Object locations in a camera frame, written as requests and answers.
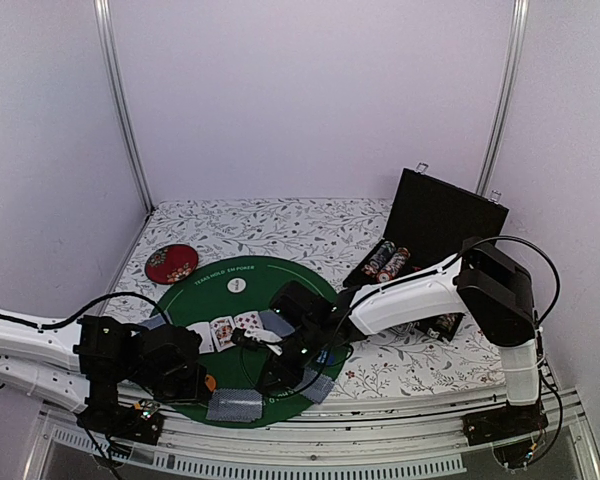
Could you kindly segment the dealt cards pile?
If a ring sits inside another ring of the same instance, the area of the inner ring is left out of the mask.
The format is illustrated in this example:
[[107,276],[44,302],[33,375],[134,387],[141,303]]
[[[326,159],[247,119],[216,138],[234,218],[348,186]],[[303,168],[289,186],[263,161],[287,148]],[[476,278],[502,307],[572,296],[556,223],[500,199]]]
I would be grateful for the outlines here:
[[334,388],[334,380],[325,375],[317,375],[317,371],[311,368],[304,369],[303,379],[296,387],[300,394],[314,404],[321,404]]
[[171,324],[172,322],[167,315],[157,314],[140,322],[139,328],[141,331],[150,331]]

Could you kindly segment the ace of diamonds card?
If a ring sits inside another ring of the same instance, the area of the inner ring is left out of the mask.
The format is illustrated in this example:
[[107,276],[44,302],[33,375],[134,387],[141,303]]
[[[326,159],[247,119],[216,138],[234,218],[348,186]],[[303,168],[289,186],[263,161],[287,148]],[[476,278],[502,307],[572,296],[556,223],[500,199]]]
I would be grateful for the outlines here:
[[188,331],[194,332],[201,337],[201,343],[199,346],[200,354],[214,353],[214,342],[211,335],[211,328],[209,322],[197,322],[186,327]]

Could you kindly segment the orange big blind button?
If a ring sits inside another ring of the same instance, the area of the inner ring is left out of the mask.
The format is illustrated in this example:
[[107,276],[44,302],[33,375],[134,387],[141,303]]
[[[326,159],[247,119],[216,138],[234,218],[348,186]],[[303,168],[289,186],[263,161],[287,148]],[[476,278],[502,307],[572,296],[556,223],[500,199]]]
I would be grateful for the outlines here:
[[206,385],[207,389],[208,389],[208,390],[209,390],[211,393],[214,393],[214,392],[216,391],[216,389],[217,389],[217,381],[216,381],[216,379],[215,379],[215,378],[214,378],[212,375],[210,375],[210,374],[207,374],[207,375],[205,376],[205,385]]

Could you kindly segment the ten of diamonds card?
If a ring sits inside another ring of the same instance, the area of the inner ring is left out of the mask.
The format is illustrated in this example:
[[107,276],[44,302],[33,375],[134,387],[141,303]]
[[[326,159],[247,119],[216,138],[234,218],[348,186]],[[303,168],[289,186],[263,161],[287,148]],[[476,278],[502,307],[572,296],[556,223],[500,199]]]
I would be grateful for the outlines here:
[[245,330],[263,329],[258,311],[246,311],[233,317],[234,326]]

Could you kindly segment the dealt cards bottom pile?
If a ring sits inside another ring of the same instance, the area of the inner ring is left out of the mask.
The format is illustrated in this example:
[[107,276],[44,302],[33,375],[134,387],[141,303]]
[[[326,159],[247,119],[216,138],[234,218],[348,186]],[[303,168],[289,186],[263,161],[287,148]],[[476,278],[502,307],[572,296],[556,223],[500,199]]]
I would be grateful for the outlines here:
[[325,375],[317,375],[317,371],[311,368],[304,369],[303,379],[296,387],[300,394],[314,404],[321,404],[334,388],[334,380]]

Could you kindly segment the white dealer button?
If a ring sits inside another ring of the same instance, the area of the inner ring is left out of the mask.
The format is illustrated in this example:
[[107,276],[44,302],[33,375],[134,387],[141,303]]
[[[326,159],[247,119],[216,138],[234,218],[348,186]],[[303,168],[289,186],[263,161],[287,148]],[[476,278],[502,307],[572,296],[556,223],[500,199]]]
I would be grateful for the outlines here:
[[246,280],[240,277],[234,277],[227,282],[227,290],[233,294],[243,292],[246,289],[246,286]]

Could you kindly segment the blue playing card deck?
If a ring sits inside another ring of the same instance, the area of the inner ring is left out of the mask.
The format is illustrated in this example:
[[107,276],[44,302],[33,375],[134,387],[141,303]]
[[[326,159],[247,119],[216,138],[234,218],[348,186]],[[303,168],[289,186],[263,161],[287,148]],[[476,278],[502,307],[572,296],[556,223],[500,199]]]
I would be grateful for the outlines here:
[[251,423],[263,415],[262,395],[253,389],[218,389],[209,400],[206,419]]

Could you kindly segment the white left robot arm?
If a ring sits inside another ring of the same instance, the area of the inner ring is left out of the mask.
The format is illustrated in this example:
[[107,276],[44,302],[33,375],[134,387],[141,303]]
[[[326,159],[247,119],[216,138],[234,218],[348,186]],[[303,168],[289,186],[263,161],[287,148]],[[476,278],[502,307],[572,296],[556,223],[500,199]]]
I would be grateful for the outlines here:
[[0,309],[0,380],[71,412],[91,404],[91,419],[118,434],[129,423],[117,403],[121,382],[168,405],[210,398],[201,343],[200,335],[169,324],[148,329],[92,315],[69,322]]

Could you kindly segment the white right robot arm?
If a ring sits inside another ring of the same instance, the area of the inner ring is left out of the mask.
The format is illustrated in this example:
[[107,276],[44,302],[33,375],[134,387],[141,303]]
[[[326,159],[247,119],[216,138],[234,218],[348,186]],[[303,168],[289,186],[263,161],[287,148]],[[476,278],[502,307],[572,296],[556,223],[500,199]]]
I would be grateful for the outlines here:
[[269,350],[255,390],[266,398],[295,395],[322,401],[330,388],[324,369],[310,369],[321,353],[392,327],[466,313],[501,356],[508,406],[497,427],[517,436],[536,417],[540,397],[537,330],[530,273],[499,250],[493,238],[467,239],[436,265],[384,283],[354,286],[328,300],[297,281],[283,285],[270,309],[292,326],[281,337],[263,328],[236,327],[232,342]]

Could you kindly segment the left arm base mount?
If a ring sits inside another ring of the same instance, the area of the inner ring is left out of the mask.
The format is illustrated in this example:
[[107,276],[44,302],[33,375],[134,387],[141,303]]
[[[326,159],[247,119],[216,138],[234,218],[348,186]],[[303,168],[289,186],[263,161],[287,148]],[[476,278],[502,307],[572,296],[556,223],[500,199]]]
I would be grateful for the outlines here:
[[164,421],[160,413],[146,416],[144,410],[117,403],[88,405],[77,415],[78,425],[90,431],[151,446],[158,444]]

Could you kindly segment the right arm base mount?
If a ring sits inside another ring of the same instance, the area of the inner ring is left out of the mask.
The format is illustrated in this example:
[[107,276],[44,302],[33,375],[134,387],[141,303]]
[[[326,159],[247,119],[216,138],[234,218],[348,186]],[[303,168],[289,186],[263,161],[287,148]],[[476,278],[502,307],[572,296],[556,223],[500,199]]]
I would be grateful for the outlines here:
[[537,400],[533,405],[504,406],[469,413],[462,417],[462,431],[470,446],[493,444],[496,461],[507,469],[519,469],[529,465],[538,448],[535,433],[542,434],[548,427],[543,405]]

